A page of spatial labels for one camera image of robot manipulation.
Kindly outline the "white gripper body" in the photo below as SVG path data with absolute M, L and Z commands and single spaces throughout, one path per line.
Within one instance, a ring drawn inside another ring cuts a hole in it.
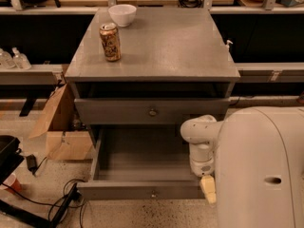
M 208 144 L 190 143 L 189 160 L 192 172 L 198 177 L 211 175 L 215 171 L 214 150 Z

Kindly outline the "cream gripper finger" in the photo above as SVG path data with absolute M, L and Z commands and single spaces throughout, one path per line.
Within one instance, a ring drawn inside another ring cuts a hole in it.
M 217 202 L 215 179 L 211 175 L 205 175 L 200 179 L 200 188 L 209 204 Z

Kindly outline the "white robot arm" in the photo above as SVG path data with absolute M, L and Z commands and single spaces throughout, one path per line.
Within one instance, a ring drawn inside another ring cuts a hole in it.
M 223 121 L 188 120 L 192 171 L 215 173 L 218 228 L 304 228 L 304 107 L 243 108 Z

